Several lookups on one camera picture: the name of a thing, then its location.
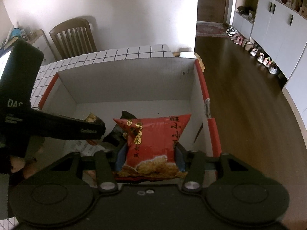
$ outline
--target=red patterned rug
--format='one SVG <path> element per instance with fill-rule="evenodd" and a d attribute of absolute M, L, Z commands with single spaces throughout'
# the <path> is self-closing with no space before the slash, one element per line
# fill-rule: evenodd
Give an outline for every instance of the red patterned rug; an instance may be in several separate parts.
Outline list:
<path fill-rule="evenodd" d="M 218 23 L 197 23 L 196 36 L 229 37 L 226 27 Z"/>

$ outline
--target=chair backrest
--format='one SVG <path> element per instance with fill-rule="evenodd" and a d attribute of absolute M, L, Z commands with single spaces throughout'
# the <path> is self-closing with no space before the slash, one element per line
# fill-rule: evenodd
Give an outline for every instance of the chair backrest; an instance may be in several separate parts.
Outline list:
<path fill-rule="evenodd" d="M 63 59 L 97 52 L 90 24 L 86 19 L 64 21 L 50 30 L 50 36 Z"/>

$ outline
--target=wooden floor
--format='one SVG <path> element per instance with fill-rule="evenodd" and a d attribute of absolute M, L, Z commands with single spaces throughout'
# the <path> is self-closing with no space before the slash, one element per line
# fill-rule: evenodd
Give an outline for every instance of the wooden floor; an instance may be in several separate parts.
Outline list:
<path fill-rule="evenodd" d="M 283 223 L 307 228 L 307 150 L 279 79 L 228 38 L 197 37 L 222 150 L 284 184 Z"/>

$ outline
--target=cabinet handle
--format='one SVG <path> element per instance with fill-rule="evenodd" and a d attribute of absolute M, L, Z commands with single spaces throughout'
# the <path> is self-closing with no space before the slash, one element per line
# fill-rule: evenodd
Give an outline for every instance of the cabinet handle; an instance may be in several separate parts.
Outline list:
<path fill-rule="evenodd" d="M 292 26 L 294 15 L 291 16 L 290 26 Z"/>
<path fill-rule="evenodd" d="M 276 4 L 274 4 L 273 14 L 275 14 Z"/>

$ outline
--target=metal screw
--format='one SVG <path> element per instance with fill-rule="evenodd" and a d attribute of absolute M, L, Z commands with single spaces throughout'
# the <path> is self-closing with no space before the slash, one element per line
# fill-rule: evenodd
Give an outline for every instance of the metal screw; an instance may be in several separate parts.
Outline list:
<path fill-rule="evenodd" d="M 153 193 L 154 193 L 154 190 L 152 190 L 152 189 L 147 189 L 147 190 L 146 190 L 146 193 L 148 193 L 148 194 L 153 194 Z"/>
<path fill-rule="evenodd" d="M 189 190 L 195 190 L 200 187 L 200 184 L 198 182 L 186 182 L 185 188 Z"/>
<path fill-rule="evenodd" d="M 145 191 L 138 191 L 137 194 L 143 196 L 143 195 L 145 195 L 146 193 L 145 193 Z"/>
<path fill-rule="evenodd" d="M 100 184 L 100 187 L 104 190 L 112 190 L 116 187 L 116 185 L 112 182 L 103 182 Z"/>

